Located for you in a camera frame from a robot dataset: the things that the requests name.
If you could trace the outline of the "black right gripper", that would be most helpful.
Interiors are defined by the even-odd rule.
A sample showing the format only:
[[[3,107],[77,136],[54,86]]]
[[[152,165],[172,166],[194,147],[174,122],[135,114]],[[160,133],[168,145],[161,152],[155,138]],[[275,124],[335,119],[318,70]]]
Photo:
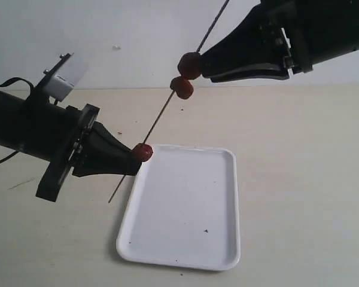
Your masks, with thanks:
[[[224,39],[200,57],[213,83],[250,79],[287,80],[312,70],[307,24],[312,1],[261,1]]]

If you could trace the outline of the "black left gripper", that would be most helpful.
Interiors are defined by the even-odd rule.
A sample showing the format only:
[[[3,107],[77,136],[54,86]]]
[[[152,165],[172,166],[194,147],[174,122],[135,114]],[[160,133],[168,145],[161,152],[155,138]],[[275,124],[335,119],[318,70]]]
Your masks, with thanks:
[[[90,104],[78,112],[78,118],[68,129],[38,184],[36,197],[55,202],[73,165],[72,175],[76,177],[138,173],[142,162],[102,123],[95,122],[98,113],[99,108]]]

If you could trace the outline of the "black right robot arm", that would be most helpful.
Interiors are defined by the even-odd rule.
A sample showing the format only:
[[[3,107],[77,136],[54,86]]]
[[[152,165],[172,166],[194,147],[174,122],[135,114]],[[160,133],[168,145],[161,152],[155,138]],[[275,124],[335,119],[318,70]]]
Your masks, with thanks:
[[[261,1],[200,57],[204,78],[287,80],[359,50],[359,1]]]

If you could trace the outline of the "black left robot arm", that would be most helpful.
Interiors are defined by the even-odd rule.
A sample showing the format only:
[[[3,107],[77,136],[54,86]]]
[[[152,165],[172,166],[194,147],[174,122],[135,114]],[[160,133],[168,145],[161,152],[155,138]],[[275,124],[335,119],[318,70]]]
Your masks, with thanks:
[[[36,196],[55,202],[68,175],[137,174],[141,162],[96,120],[99,108],[62,108],[46,97],[0,91],[0,146],[49,163]]]

